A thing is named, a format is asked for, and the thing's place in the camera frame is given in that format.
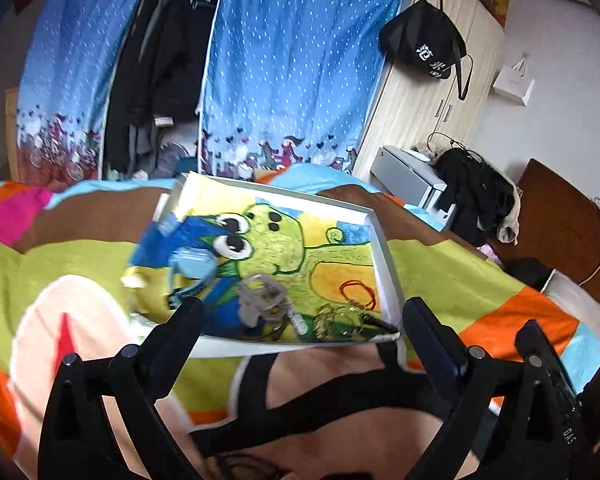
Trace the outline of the clear plastic watch case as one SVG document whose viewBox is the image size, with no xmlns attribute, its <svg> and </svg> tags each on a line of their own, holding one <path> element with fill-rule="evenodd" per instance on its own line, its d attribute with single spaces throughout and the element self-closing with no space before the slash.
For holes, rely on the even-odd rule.
<svg viewBox="0 0 600 480">
<path fill-rule="evenodd" d="M 268 274 L 253 274 L 237 285 L 238 316 L 255 328 L 260 321 L 279 321 L 287 315 L 286 288 Z"/>
</svg>

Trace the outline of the blue watch in tray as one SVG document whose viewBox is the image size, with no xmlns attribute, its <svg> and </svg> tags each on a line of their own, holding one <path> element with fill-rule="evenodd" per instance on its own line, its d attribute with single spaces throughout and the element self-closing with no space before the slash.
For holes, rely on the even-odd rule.
<svg viewBox="0 0 600 480">
<path fill-rule="evenodd" d="M 218 264 L 213 252 L 204 248 L 178 248 L 169 258 L 170 294 L 166 302 L 171 310 L 186 299 L 197 297 L 215 279 Z"/>
</svg>

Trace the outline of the colourful cartoon bed cover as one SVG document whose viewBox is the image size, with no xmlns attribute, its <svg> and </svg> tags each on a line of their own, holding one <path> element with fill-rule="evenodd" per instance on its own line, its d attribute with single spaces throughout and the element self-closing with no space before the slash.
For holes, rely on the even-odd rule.
<svg viewBox="0 0 600 480">
<path fill-rule="evenodd" d="M 373 209 L 404 292 L 418 292 L 467 342 L 510 356 L 514 331 L 537 318 L 577 385 L 600 365 L 600 304 L 563 275 L 536 292 L 449 232 L 437 232 L 388 196 L 312 172 L 326 197 Z M 43 411 L 58 353 L 109 356 L 131 338 L 120 274 L 166 192 L 160 182 L 81 183 L 54 194 L 0 183 L 0 445 L 28 478 L 38 474 Z M 372 346 L 189 361 L 158 404 L 174 438 L 229 422 L 238 400 L 279 408 L 339 377 L 381 368 Z M 254 452 L 302 479 L 367 471 L 394 479 L 414 463 L 442 411 L 417 393 L 411 408 L 376 408 Z"/>
</svg>

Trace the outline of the white tray with cartoon print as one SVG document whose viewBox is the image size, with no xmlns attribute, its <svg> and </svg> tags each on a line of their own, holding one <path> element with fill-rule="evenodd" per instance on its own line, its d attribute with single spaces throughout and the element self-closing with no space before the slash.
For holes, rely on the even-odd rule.
<svg viewBox="0 0 600 480">
<path fill-rule="evenodd" d="M 400 336 L 403 296 L 368 208 L 262 184 L 182 177 L 158 200 L 122 275 L 142 334 L 174 311 L 166 302 L 169 258 L 182 247 L 210 250 L 218 264 L 215 279 L 195 297 L 204 304 L 196 358 L 380 344 Z M 238 316 L 237 285 L 253 274 L 268 274 L 286 288 L 288 311 L 249 328 Z M 324 304 L 361 309 L 360 336 L 315 339 L 312 321 Z"/>
</svg>

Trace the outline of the pile of dark clothes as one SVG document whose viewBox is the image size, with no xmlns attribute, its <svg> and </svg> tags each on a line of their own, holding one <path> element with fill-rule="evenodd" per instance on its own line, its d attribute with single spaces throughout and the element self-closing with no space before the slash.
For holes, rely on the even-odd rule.
<svg viewBox="0 0 600 480">
<path fill-rule="evenodd" d="M 472 246 L 489 238 L 518 243 L 520 196 L 516 185 L 480 155 L 466 148 L 450 148 L 434 162 L 446 184 L 437 200 L 439 210 L 454 207 L 449 229 Z"/>
</svg>

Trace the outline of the brown wooden headboard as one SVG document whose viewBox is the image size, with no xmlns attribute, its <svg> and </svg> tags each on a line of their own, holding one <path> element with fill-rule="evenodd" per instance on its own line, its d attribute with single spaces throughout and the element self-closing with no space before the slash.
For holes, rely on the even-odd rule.
<svg viewBox="0 0 600 480">
<path fill-rule="evenodd" d="M 518 243 L 492 240 L 502 263 L 533 258 L 581 285 L 600 303 L 600 208 L 532 158 L 519 181 Z"/>
</svg>

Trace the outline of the dark hanging clothes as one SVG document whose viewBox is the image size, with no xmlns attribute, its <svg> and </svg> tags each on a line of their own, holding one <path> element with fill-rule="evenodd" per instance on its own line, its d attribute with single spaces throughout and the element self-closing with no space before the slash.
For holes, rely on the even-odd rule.
<svg viewBox="0 0 600 480">
<path fill-rule="evenodd" d="M 198 148 L 199 100 L 219 0 L 140 0 L 105 122 L 110 180 L 173 177 Z"/>
</svg>

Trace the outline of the light wood wardrobe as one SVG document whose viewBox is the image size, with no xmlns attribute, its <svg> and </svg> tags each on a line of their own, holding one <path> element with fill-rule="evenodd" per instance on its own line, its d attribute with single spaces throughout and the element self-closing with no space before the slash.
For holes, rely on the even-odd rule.
<svg viewBox="0 0 600 480">
<path fill-rule="evenodd" d="M 467 144 L 501 66 L 504 28 L 479 0 L 443 0 L 444 12 L 462 34 L 468 58 L 462 70 L 471 72 L 468 95 L 457 99 L 456 79 L 434 79 L 399 62 L 385 62 L 370 114 L 366 119 L 352 174 L 364 181 L 384 145 L 414 148 L 425 143 L 445 144 L 450 136 Z"/>
</svg>

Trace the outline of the white paper gift bag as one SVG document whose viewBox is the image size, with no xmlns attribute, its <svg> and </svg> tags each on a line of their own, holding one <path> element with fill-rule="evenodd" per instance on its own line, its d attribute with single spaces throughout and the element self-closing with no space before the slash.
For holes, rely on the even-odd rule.
<svg viewBox="0 0 600 480">
<path fill-rule="evenodd" d="M 535 79 L 527 74 L 528 56 L 514 65 L 504 65 L 496 76 L 492 89 L 504 99 L 527 106 L 535 86 Z"/>
</svg>

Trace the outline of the blue dotted wardrobe curtain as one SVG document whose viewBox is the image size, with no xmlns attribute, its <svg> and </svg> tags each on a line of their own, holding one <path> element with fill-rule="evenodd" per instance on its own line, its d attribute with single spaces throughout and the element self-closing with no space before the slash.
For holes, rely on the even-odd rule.
<svg viewBox="0 0 600 480">
<path fill-rule="evenodd" d="M 401 2 L 219 0 L 197 154 L 180 160 L 175 174 L 249 180 L 297 164 L 351 171 L 382 66 L 379 32 Z M 15 109 L 22 182 L 62 191 L 108 179 L 109 95 L 139 3 L 46 1 Z"/>
</svg>

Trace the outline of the black drawstring bag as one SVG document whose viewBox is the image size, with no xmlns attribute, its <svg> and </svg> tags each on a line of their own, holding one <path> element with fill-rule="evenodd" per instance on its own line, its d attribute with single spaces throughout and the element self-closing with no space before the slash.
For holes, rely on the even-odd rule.
<svg viewBox="0 0 600 480">
<path fill-rule="evenodd" d="M 443 3 L 417 0 L 384 25 L 379 45 L 393 61 L 411 64 L 434 78 L 449 79 L 454 68 L 457 96 L 464 101 L 475 62 Z"/>
</svg>

